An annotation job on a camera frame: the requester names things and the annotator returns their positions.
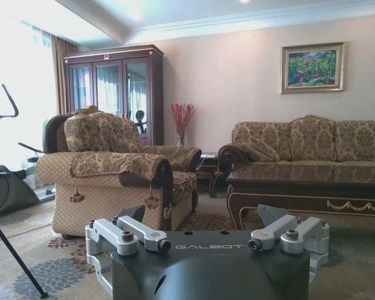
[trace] tassel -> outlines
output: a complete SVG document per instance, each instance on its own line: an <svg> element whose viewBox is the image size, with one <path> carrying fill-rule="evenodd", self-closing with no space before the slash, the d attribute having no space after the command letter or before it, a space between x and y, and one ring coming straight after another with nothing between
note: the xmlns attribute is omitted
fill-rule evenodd
<svg viewBox="0 0 375 300"><path fill-rule="evenodd" d="M75 186L74 195L69 197L69 200L73 203L81 202L83 199L85 199L85 195L81 195L78 191L78 187Z"/></svg>
<svg viewBox="0 0 375 300"><path fill-rule="evenodd" d="M159 199L154 197L151 192L151 181L150 181L149 196L144 200L144 203L148 209L156 209L160 203Z"/></svg>

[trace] beige wall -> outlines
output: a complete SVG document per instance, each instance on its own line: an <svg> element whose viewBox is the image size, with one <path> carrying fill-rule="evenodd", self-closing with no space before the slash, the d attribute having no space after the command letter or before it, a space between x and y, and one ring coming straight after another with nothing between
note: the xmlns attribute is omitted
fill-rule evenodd
<svg viewBox="0 0 375 300"><path fill-rule="evenodd" d="M347 41L346 91L280 95L282 46ZM191 37L155 43L165 53L166 144L175 144L172 102L193 103L187 144L217 151L238 121L306 114L375 119L375 17Z"/></svg>

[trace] wooden cabinet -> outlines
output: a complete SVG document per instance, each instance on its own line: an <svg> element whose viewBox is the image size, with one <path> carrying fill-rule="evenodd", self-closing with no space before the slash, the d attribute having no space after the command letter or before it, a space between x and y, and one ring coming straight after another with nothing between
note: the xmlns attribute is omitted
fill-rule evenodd
<svg viewBox="0 0 375 300"><path fill-rule="evenodd" d="M142 145L164 144L163 53L154 45L67 54L69 111L95 105L135 122Z"/></svg>

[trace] glass cabinet door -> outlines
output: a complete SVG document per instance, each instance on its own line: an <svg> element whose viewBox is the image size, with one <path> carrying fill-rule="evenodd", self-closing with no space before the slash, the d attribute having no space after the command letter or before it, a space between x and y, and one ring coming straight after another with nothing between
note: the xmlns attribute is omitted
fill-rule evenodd
<svg viewBox="0 0 375 300"><path fill-rule="evenodd" d="M121 65L119 62L94 64L95 93L97 107L106 113L121 116L123 104L121 101Z"/></svg>
<svg viewBox="0 0 375 300"><path fill-rule="evenodd" d="M135 122L139 134L148 133L148 62L145 59L126 60L127 116Z"/></svg>
<svg viewBox="0 0 375 300"><path fill-rule="evenodd" d="M70 105L72 111L93 105L91 65L74 64L69 66L70 76Z"/></svg>

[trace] wooden coffee table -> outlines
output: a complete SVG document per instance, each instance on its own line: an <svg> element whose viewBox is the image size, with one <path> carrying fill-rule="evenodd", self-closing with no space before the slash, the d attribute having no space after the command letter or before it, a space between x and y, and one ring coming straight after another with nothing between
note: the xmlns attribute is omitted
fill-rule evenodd
<svg viewBox="0 0 375 300"><path fill-rule="evenodd" d="M375 166L252 164L233 171L227 208L236 229L258 204L331 214L375 216Z"/></svg>

